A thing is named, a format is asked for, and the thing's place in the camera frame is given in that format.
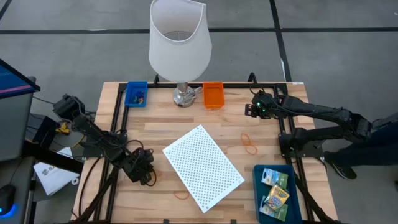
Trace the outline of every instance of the orange bin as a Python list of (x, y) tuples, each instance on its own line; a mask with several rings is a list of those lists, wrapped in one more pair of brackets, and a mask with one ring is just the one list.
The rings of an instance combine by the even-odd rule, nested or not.
[(208, 109), (221, 108), (224, 105), (224, 86), (222, 82), (203, 83), (203, 102)]

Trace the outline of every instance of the lamp base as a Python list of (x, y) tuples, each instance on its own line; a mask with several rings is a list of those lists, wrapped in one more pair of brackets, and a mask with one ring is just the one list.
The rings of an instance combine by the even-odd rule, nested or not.
[(188, 83), (177, 83), (173, 92), (173, 99), (177, 106), (186, 108), (193, 104), (196, 98), (195, 91), (188, 86)]

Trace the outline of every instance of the white lampshade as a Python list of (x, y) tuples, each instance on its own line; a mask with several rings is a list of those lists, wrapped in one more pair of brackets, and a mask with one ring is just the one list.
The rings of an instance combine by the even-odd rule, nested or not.
[(173, 82), (189, 82), (211, 57), (206, 4), (190, 0), (154, 0), (150, 6), (149, 62)]

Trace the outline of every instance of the white pegboard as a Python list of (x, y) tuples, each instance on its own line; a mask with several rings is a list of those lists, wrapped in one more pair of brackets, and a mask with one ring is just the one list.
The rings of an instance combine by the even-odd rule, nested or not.
[(163, 149), (203, 213), (244, 182), (202, 125)]

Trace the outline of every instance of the blue container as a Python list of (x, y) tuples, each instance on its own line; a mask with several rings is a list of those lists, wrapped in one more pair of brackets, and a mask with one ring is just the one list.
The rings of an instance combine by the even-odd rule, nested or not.
[[(276, 218), (272, 218), (259, 211), (262, 196), (267, 196), (271, 190), (271, 186), (268, 186), (261, 182), (262, 171), (264, 168), (272, 169), (284, 174), (289, 175), (287, 178), (287, 190), (289, 191), (290, 197), (286, 203), (287, 214), (285, 221), (280, 221)], [(297, 197), (296, 182), (294, 179), (294, 170), (291, 165), (255, 165), (253, 168), (253, 186), (254, 186), (254, 203), (256, 209), (257, 220), (261, 224), (268, 223), (285, 223), (285, 224), (302, 224), (303, 220), (300, 213), (299, 198)]]
[[(145, 107), (147, 104), (147, 92), (148, 82), (147, 81), (130, 81), (127, 84), (126, 99), (124, 99), (124, 105), (128, 107)], [(138, 103), (139, 98), (143, 98), (142, 103)]]

